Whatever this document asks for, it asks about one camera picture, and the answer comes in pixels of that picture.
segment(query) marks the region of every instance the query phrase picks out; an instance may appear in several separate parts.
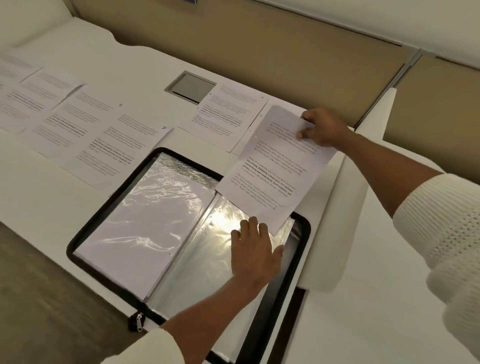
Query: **zipper pull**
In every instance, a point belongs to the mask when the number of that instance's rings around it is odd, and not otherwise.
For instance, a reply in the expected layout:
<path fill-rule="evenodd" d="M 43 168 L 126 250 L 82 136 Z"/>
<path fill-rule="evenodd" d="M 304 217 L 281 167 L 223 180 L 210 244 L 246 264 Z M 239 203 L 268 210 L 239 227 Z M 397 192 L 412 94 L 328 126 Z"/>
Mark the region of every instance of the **zipper pull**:
<path fill-rule="evenodd" d="M 145 315 L 138 311 L 128 319 L 128 330 L 130 332 L 142 332 L 144 329 L 144 323 Z"/>

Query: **black binder edge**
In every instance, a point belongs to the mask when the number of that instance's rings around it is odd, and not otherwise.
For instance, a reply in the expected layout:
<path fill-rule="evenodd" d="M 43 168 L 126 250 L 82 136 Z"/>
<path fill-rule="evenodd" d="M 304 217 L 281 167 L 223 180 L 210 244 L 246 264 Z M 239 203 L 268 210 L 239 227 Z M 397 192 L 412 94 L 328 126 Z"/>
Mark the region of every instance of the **black binder edge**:
<path fill-rule="evenodd" d="M 148 171 L 156 158 L 165 153 L 179 161 L 197 169 L 198 171 L 220 181 L 223 176 L 190 160 L 186 157 L 167 148 L 154 149 L 141 162 L 135 171 L 115 191 L 115 193 L 103 204 L 103 206 L 89 219 L 80 229 L 67 246 L 67 257 L 83 271 L 95 278 L 100 284 L 115 293 L 126 303 L 144 313 L 158 325 L 165 323 L 165 319 L 152 311 L 144 302 L 138 299 L 133 293 L 122 288 L 115 282 L 108 279 L 101 272 L 90 266 L 88 263 L 75 256 L 73 252 L 85 241 L 85 239 L 105 220 L 105 218 L 118 206 L 124 197 L 130 192 L 130 186 L 134 186 Z M 276 320 L 282 308 L 290 284 L 293 280 L 298 263 L 303 255 L 306 243 L 311 233 L 310 223 L 303 216 L 293 212 L 290 217 L 295 220 L 292 231 L 285 244 L 280 273 L 267 286 L 259 308 L 253 318 L 247 337 L 242 345 L 236 364 L 256 364 L 262 359 L 265 348 L 270 340 Z M 206 360 L 211 364 L 228 364 L 219 355 L 210 351 Z"/>

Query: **white sweater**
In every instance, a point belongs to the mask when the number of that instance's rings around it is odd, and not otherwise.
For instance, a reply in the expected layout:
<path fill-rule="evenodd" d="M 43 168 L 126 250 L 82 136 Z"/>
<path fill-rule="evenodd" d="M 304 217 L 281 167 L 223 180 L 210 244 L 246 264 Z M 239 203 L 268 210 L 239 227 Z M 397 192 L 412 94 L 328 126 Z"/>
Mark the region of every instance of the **white sweater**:
<path fill-rule="evenodd" d="M 447 330 L 480 360 L 480 186 L 443 174 L 408 196 L 393 223 L 432 270 L 428 288 L 446 304 Z M 102 364 L 184 364 L 173 337 L 156 329 Z"/>

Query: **white wall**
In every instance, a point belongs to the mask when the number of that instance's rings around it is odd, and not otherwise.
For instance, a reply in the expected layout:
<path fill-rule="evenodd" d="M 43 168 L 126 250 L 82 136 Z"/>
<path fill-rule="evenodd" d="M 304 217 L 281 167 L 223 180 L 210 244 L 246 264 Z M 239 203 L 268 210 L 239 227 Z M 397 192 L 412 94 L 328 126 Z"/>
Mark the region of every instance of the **white wall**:
<path fill-rule="evenodd" d="M 0 49 L 25 42 L 71 17 L 62 0 L 0 0 Z"/>
<path fill-rule="evenodd" d="M 479 0 L 262 0 L 480 66 Z"/>

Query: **gray carpet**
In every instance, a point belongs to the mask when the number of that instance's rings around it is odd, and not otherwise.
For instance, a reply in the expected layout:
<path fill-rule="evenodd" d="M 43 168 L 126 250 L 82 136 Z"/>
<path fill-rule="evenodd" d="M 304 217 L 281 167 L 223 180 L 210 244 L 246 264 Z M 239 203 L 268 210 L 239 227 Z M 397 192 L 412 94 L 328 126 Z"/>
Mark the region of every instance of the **gray carpet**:
<path fill-rule="evenodd" d="M 96 364 L 141 337 L 126 317 L 0 224 L 0 362 Z"/>

